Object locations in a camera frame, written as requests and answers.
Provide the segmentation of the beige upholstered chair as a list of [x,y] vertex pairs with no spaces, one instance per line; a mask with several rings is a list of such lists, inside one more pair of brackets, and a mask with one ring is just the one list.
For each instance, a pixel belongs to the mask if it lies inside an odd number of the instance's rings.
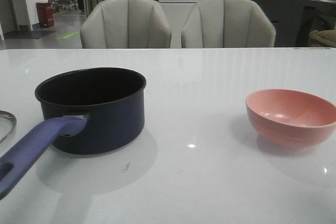
[[275,39],[274,25],[251,0],[200,1],[181,32],[182,48],[267,48]]
[[154,0],[105,0],[81,26],[84,49],[170,48],[172,32]]

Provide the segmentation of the red trash bin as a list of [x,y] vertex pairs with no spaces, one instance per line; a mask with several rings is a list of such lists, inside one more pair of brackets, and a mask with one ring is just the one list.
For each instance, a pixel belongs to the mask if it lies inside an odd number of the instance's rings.
[[37,2],[37,15],[39,25],[42,28],[52,27],[54,25],[53,7],[51,2]]

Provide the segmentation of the pink bowl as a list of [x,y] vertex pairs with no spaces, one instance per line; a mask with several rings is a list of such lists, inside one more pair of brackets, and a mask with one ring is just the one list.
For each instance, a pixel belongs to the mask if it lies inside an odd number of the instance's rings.
[[246,98],[246,111],[259,135],[283,147],[315,146],[335,131],[335,105],[301,91],[255,91]]

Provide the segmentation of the right beige upholstered chair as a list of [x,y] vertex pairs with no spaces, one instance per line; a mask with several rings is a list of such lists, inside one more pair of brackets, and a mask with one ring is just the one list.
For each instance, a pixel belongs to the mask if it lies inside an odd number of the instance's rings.
[[181,32],[182,48],[267,48],[275,39],[274,25],[251,0],[200,1]]

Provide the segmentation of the dark blue saucepan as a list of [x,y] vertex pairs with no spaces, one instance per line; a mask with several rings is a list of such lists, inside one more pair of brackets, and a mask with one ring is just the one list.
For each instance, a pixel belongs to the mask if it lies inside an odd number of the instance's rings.
[[51,77],[35,89],[44,120],[1,157],[5,197],[51,145],[79,155],[101,154],[132,142],[143,130],[146,78],[101,67]]

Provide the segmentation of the left beige upholstered chair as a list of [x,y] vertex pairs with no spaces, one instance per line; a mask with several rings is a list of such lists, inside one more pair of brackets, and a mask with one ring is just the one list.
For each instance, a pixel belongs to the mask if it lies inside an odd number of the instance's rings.
[[154,0],[105,0],[81,26],[84,49],[170,48],[172,32]]

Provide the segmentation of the dark floor mat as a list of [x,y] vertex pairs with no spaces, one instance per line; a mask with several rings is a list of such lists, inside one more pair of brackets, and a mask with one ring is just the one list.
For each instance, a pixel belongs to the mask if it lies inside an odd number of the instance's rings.
[[4,39],[40,39],[47,35],[53,34],[55,31],[12,31],[4,35]]

